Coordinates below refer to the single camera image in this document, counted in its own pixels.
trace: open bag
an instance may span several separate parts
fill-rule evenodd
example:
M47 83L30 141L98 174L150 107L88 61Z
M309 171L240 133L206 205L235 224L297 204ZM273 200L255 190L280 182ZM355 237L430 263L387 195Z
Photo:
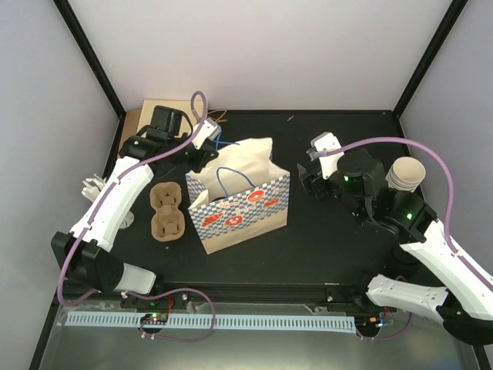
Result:
M238 141L186 175L189 213L208 254L286 226L290 174L271 152L271 138Z

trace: black table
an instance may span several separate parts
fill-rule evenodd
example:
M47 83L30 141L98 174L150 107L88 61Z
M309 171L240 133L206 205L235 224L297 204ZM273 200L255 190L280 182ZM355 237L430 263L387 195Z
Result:
M185 171L176 169L158 182L176 181L182 186L183 237L162 243L151 236L154 210L149 190L156 184L153 181L134 203L135 221L118 233L112 253L122 261L162 274L168 288L201 288L225 301L316 303L334 294L337 284L355 283L363 270L383 272L393 246L390 240L358 227L335 199L319 201L307 196L298 180L297 163L313 166L305 152L310 141L326 131L334 133L341 145L368 137L402 136L400 123L391 112L228 111L225 118L221 140L273 138L273 162L291 174L287 226L207 255L186 210ZM373 144L367 150L386 170L399 156L409 153L406 146L398 144ZM425 267L413 282L440 284Z

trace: stack of paper cups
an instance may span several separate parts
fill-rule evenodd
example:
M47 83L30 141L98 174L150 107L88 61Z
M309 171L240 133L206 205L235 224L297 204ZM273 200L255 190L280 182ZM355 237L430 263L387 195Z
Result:
M385 178L388 187L412 192L423 181L424 176L426 176L426 169L419 160L410 156L402 156L394 162Z

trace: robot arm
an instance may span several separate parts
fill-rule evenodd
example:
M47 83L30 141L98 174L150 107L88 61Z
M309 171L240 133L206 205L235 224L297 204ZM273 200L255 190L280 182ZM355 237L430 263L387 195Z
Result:
M326 148L323 151L340 149L330 133L311 144L307 152L312 158L320 146ZM470 345L493 343L493 277L457 242L456 251L451 251L436 213L417 195L388 189L382 164L366 150L320 158L320 166L321 170L309 172L298 165L307 193L318 198L335 196L364 226L394 236L399 248L445 285L424 287L379 274L367 286L370 301L433 319Z
M169 166L178 165L200 171L217 157L209 140L219 134L220 128L214 122L206 121L184 150L138 166L126 174L140 161L171 150L186 140L186 135L177 137L183 114L179 110L157 106L150 125L124 143L112 174L86 214L70 233L58 232L53 237L52 249L61 267L77 238L82 236L81 245L67 270L68 278L106 293L135 291L148 294L151 291L156 275L121 262L111 254L111 250L123 218L154 176Z

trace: white wall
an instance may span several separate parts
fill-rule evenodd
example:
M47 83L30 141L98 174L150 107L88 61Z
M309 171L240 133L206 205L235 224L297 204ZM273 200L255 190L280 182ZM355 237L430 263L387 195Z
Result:
M393 109L451 0L71 0L127 109Z
M51 237L87 209L117 119L51 1L3 1L0 49L0 367L24 369L59 274Z
M470 1L404 112L404 131L441 154L454 177L451 231L493 273L493 2ZM416 152L428 170L427 200L443 212L446 183L437 165ZM487 348L493 361L493 347Z

